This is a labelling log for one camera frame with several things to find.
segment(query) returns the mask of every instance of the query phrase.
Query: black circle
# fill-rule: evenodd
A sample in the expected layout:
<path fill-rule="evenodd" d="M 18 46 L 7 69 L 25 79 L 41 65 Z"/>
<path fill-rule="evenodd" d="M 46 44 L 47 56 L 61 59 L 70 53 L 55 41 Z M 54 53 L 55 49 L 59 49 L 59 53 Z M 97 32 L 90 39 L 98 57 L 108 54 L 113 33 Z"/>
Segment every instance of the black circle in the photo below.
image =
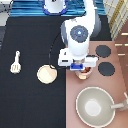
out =
<path fill-rule="evenodd" d="M 111 49 L 106 45 L 99 45 L 96 48 L 96 54 L 102 58 L 106 58 L 111 54 Z"/>
<path fill-rule="evenodd" d="M 102 62 L 98 66 L 100 74 L 103 76 L 112 76 L 115 72 L 114 66 L 109 62 Z"/>
<path fill-rule="evenodd" d="M 83 43 L 88 37 L 88 30 L 84 26 L 78 25 L 71 29 L 70 35 L 73 40 Z"/>

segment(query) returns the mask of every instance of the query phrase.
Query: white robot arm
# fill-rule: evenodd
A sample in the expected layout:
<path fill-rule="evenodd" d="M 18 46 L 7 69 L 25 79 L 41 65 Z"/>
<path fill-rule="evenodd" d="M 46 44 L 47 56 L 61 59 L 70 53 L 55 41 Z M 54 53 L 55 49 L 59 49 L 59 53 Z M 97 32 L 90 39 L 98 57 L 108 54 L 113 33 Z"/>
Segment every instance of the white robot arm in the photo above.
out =
<path fill-rule="evenodd" d="M 66 20 L 61 26 L 61 37 L 68 48 L 60 50 L 58 65 L 70 66 L 70 70 L 95 67 L 98 57 L 88 57 L 89 41 L 96 25 L 96 7 L 93 0 L 84 0 L 86 15 Z"/>

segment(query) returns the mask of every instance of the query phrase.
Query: black mat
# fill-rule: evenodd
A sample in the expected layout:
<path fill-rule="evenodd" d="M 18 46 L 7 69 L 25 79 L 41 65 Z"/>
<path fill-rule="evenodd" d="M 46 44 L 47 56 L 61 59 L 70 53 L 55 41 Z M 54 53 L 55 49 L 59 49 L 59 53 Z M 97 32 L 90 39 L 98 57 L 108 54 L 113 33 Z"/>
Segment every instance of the black mat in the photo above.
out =
<path fill-rule="evenodd" d="M 49 85 L 36 76 L 48 64 L 49 48 L 60 28 L 45 17 L 9 18 L 6 27 L 0 54 L 0 128 L 66 128 L 65 69 Z M 56 67 L 61 48 L 64 44 L 59 37 L 51 56 Z M 21 53 L 22 70 L 14 75 L 10 66 L 16 50 Z"/>
<path fill-rule="evenodd" d="M 0 26 L 0 49 L 1 49 L 1 46 L 2 46 L 3 38 L 4 38 L 5 29 L 6 29 L 5 26 Z"/>
<path fill-rule="evenodd" d="M 100 74 L 103 76 L 112 76 L 115 72 L 114 66 L 109 62 L 102 62 L 98 66 Z"/>
<path fill-rule="evenodd" d="M 111 49 L 106 45 L 99 45 L 96 48 L 96 54 L 102 58 L 106 58 L 111 55 Z"/>

